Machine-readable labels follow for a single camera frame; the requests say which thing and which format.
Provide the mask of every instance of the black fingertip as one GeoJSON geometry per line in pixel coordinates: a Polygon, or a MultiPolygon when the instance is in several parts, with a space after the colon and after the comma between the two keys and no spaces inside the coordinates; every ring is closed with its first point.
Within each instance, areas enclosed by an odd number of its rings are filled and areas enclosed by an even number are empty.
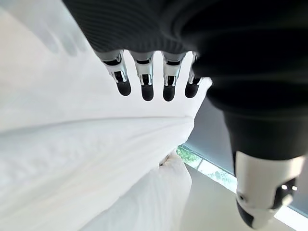
{"type": "Polygon", "coordinates": [[[187,82],[186,88],[185,88],[185,96],[187,98],[193,98],[199,89],[199,85],[196,84],[190,84],[189,82],[187,82]]]}
{"type": "Polygon", "coordinates": [[[239,210],[239,213],[241,215],[241,218],[243,219],[243,221],[250,227],[252,228],[252,223],[254,221],[254,217],[252,215],[250,215],[249,213],[247,213],[238,202],[236,202],[237,204],[237,208],[239,210]]]}
{"type": "Polygon", "coordinates": [[[175,87],[172,86],[165,86],[164,85],[164,91],[163,91],[163,97],[166,101],[171,101],[174,98],[174,93],[175,93],[175,87]]]}
{"type": "Polygon", "coordinates": [[[151,101],[154,97],[153,85],[141,86],[141,93],[145,101],[151,101]]]}
{"type": "Polygon", "coordinates": [[[128,96],[131,93],[129,79],[126,82],[118,82],[116,85],[121,95],[128,96]]]}

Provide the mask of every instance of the robotic hand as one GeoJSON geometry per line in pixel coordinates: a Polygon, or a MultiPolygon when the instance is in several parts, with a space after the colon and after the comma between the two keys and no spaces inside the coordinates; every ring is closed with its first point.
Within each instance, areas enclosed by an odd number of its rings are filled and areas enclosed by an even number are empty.
{"type": "Polygon", "coordinates": [[[122,95],[130,94],[122,51],[135,60],[142,97],[153,98],[153,51],[164,57],[166,101],[193,51],[185,95],[201,77],[224,113],[245,223],[261,228],[297,190],[308,152],[306,0],[63,0],[122,95]]]}

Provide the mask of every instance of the window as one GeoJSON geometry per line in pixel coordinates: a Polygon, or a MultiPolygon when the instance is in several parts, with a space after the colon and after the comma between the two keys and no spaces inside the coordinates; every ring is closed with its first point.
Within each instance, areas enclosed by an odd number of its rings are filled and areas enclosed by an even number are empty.
{"type": "MultiPolygon", "coordinates": [[[[230,191],[236,193],[237,179],[235,176],[201,158],[198,153],[191,150],[186,145],[179,146],[177,153],[182,158],[184,163],[195,168],[207,177],[210,177],[212,180],[221,184],[230,191]]],[[[283,206],[277,212],[275,218],[296,231],[303,231],[308,227],[308,218],[295,212],[289,207],[283,206]]]]}

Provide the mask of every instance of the tree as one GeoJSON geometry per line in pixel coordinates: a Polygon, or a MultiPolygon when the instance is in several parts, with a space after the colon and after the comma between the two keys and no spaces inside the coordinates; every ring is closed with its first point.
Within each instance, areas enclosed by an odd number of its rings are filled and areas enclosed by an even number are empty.
{"type": "Polygon", "coordinates": [[[177,154],[182,158],[185,163],[191,163],[199,158],[190,151],[185,150],[182,146],[179,146],[177,148],[177,154]]]}

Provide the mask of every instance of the white surface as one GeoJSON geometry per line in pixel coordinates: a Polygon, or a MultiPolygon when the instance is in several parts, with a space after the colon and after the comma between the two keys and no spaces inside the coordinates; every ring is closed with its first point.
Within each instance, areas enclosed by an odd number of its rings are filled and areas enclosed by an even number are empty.
{"type": "Polygon", "coordinates": [[[181,158],[173,153],[82,231],[178,231],[191,187],[181,158]]]}
{"type": "Polygon", "coordinates": [[[129,53],[123,97],[60,0],[1,0],[0,28],[0,230],[77,230],[187,140],[210,85],[184,96],[191,53],[172,102],[154,55],[145,102],[129,53]]]}

